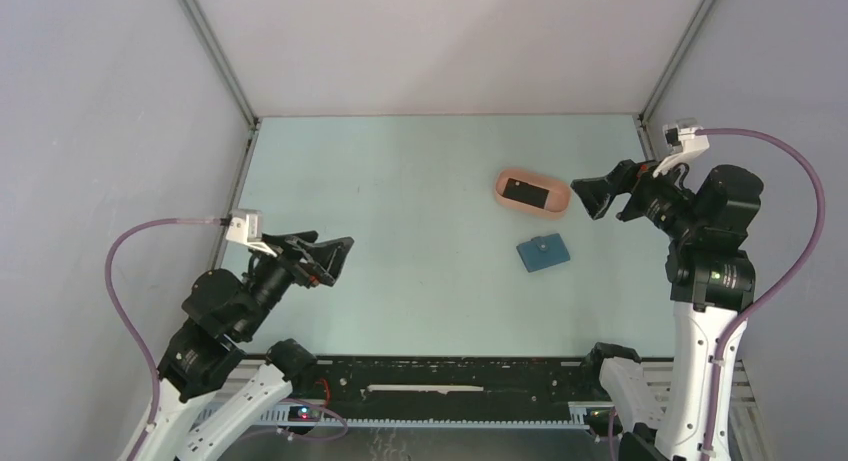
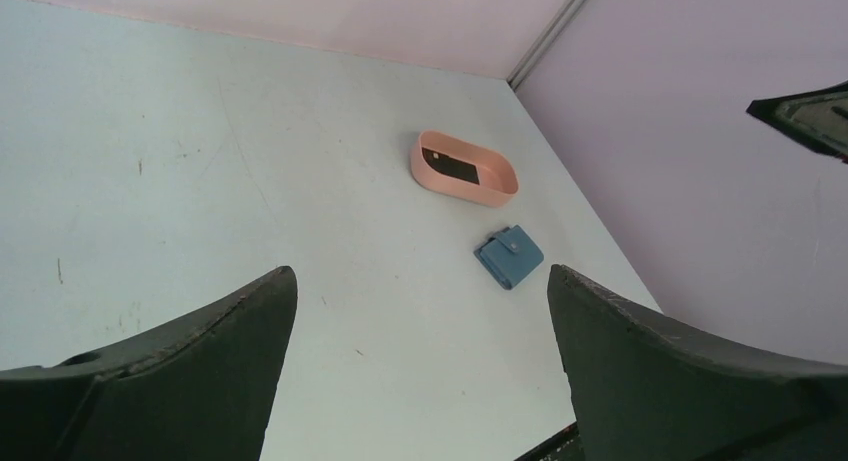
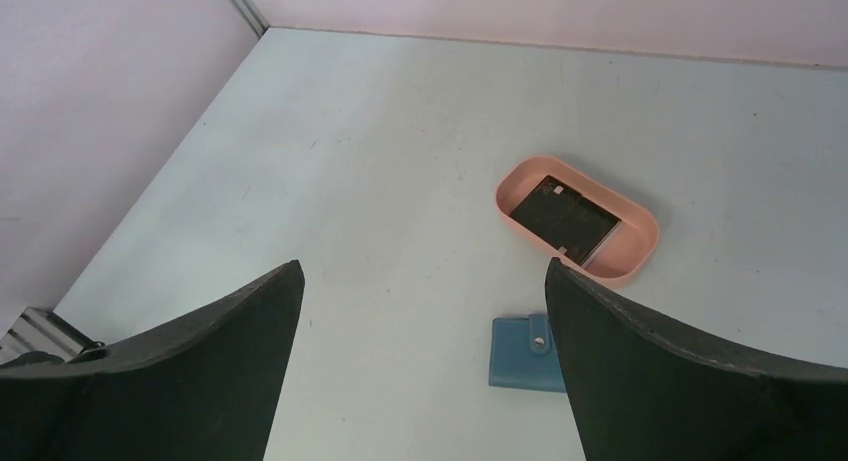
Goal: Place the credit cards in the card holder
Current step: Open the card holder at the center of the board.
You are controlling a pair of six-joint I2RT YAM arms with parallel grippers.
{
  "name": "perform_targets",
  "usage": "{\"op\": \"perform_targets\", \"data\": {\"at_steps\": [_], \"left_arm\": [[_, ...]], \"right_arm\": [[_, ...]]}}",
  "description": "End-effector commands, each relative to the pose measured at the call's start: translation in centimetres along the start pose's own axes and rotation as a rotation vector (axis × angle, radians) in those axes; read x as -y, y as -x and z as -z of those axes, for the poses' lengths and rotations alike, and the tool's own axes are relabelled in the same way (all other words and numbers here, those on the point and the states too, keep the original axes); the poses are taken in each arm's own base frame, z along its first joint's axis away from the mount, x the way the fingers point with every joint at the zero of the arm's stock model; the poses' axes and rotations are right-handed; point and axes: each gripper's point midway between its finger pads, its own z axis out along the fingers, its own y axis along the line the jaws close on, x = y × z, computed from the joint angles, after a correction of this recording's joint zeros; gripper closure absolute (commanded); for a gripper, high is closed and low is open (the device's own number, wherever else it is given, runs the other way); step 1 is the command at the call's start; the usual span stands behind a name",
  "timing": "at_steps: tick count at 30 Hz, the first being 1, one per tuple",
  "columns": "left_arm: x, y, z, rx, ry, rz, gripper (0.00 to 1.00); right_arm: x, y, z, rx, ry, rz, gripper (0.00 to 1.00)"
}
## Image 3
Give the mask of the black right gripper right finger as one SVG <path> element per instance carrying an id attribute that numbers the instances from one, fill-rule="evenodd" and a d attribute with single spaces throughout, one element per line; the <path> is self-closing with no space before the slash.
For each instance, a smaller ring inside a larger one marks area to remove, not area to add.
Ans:
<path id="1" fill-rule="evenodd" d="M 552 259 L 551 332 L 589 460 L 843 460 L 847 372 L 754 349 Z"/>

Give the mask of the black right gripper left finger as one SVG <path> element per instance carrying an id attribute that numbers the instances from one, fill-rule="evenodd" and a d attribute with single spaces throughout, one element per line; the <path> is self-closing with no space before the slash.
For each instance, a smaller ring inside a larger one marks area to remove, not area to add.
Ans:
<path id="1" fill-rule="evenodd" d="M 70 361 L 1 367 L 5 460 L 260 460 L 305 290 L 292 260 Z"/>

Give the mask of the blue card holder wallet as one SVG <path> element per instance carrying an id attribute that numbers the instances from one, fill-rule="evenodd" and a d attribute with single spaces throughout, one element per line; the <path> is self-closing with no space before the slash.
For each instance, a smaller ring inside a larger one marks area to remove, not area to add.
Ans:
<path id="1" fill-rule="evenodd" d="M 566 392 L 545 313 L 498 317 L 492 321 L 488 384 L 528 391 Z"/>

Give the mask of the pink oval tray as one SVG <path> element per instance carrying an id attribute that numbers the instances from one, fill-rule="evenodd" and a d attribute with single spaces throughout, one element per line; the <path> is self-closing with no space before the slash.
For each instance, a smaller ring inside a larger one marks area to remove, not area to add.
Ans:
<path id="1" fill-rule="evenodd" d="M 510 217 L 510 213 L 546 176 L 552 176 L 621 219 L 588 266 L 581 267 L 558 253 Z M 495 204 L 504 222 L 546 255 L 556 257 L 579 273 L 610 287 L 628 284 L 649 260 L 660 240 L 655 216 L 643 206 L 551 156 L 534 156 L 520 162 L 495 191 Z"/>

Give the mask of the black credit card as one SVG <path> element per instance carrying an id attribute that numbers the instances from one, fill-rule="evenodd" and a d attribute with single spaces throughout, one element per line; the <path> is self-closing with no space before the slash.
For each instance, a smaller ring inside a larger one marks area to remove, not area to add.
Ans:
<path id="1" fill-rule="evenodd" d="M 621 224 L 619 217 L 550 175 L 510 217 L 581 267 L 594 260 Z"/>

